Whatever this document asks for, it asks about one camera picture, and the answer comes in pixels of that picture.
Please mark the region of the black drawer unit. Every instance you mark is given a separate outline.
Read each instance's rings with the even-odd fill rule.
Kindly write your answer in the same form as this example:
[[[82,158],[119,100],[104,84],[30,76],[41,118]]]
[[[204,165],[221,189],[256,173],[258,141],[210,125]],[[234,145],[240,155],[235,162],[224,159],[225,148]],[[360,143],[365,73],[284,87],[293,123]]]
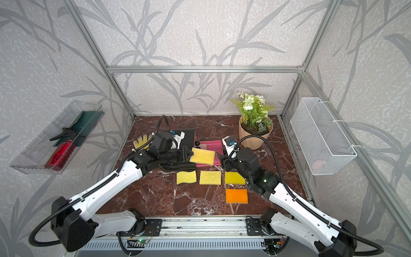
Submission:
[[[182,146],[188,148],[193,148],[195,143],[195,130],[193,128],[175,130],[184,131],[185,138],[182,141]],[[175,152],[173,159],[168,161],[166,164],[162,164],[161,168],[164,171],[194,171],[196,169],[196,164],[191,162],[179,162],[179,149],[172,149]]]

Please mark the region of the pale yellow foam sponge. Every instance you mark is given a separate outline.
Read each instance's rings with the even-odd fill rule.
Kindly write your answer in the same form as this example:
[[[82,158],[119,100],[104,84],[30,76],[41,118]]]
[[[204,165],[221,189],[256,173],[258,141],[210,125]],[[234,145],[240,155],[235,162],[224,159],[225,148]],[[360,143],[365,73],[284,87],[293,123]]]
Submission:
[[[191,163],[204,164],[208,166],[214,165],[215,152],[200,148],[192,148],[194,155],[191,157]]]

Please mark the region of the bright yellow foam sponge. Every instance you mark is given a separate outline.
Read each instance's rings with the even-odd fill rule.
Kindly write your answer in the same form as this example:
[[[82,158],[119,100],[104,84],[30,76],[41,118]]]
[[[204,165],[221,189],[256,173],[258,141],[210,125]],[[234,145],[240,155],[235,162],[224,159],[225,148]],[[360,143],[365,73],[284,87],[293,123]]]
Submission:
[[[225,172],[225,184],[246,185],[246,180],[238,172]]]

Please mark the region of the wavy yellow cloth sponge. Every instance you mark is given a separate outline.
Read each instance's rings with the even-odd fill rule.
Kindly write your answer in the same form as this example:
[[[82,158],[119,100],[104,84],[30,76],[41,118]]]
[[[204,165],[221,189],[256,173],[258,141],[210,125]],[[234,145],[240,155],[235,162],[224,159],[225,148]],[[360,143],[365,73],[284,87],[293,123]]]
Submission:
[[[197,181],[196,171],[180,171],[177,174],[176,183],[179,184],[191,184]]]

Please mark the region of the yellow cellulose sponge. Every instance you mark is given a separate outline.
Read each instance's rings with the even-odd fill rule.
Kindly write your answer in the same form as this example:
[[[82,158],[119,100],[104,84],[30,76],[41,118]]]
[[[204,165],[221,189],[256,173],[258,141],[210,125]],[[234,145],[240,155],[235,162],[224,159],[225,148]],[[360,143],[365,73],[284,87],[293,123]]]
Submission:
[[[200,185],[220,185],[222,173],[220,171],[201,171]]]

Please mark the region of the orange foam sponge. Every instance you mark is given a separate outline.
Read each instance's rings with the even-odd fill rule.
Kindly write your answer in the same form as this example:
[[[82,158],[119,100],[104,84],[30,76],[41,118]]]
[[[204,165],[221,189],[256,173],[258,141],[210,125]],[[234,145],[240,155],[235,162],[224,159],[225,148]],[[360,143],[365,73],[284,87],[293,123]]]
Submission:
[[[226,189],[226,203],[248,204],[248,191],[246,189]]]

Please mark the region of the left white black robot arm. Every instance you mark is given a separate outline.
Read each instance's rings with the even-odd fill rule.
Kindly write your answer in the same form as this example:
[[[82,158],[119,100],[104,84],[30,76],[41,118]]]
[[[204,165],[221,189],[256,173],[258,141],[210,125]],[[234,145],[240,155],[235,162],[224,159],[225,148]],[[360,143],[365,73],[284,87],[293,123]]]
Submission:
[[[97,211],[116,194],[156,168],[188,163],[193,156],[195,130],[161,131],[147,149],[131,152],[121,168],[93,187],[69,200],[61,197],[52,204],[57,214],[51,229],[68,252],[75,252],[90,240],[111,233],[135,230],[142,216],[136,210],[98,215]]]

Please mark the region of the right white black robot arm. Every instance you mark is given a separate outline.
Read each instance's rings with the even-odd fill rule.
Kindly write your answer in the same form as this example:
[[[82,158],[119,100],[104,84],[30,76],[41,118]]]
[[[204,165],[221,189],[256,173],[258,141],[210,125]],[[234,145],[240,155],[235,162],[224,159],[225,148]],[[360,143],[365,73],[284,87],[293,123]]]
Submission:
[[[352,257],[357,241],[332,228],[348,229],[355,232],[355,226],[349,221],[339,222],[308,203],[294,192],[288,192],[280,177],[261,168],[258,157],[250,149],[241,149],[235,158],[218,155],[223,169],[237,171],[248,187],[280,206],[294,219],[274,211],[264,218],[270,232],[286,235],[307,246],[320,257]]]

